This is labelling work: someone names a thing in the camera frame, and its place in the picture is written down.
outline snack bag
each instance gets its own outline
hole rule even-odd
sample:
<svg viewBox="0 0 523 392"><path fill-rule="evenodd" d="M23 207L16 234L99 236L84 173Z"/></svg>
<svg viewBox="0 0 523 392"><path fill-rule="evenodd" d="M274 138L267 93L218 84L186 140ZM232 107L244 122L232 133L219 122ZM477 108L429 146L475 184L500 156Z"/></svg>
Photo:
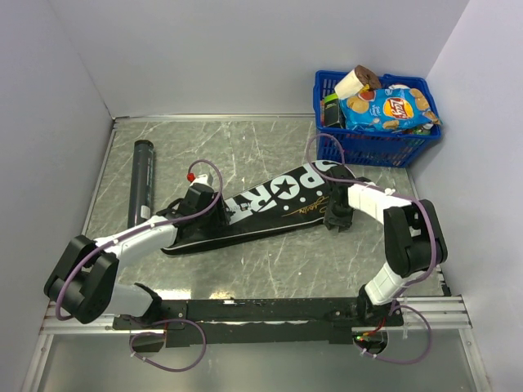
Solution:
<svg viewBox="0 0 523 392"><path fill-rule="evenodd" d="M417 88L360 91L341 101L350 131L394 132L423 124L440 124Z"/></svg>

